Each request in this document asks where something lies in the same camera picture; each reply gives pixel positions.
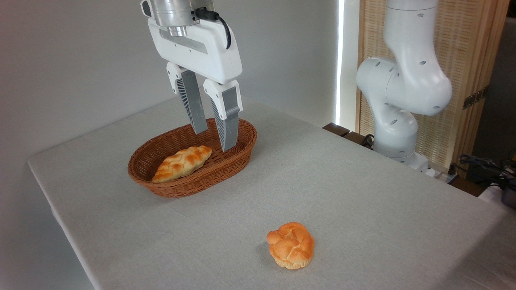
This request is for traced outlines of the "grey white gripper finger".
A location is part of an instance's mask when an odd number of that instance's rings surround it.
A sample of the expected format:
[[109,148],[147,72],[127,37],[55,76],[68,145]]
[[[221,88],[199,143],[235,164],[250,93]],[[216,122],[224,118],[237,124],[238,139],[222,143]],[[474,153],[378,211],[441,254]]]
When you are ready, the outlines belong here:
[[178,94],[195,134],[208,129],[195,72],[168,62],[166,71],[173,92]]
[[205,79],[203,87],[211,99],[221,147],[223,151],[227,151],[237,143],[238,114],[243,110],[238,81],[219,84]]

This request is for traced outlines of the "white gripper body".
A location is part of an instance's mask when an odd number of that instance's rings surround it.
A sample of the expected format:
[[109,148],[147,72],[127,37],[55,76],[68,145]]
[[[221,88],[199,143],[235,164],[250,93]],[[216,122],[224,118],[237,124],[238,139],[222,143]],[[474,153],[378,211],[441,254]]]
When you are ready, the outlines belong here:
[[148,26],[159,55],[173,64],[208,79],[226,84],[243,71],[238,46],[232,40],[227,50],[223,24],[201,20],[186,28],[187,35],[175,37],[149,18]]

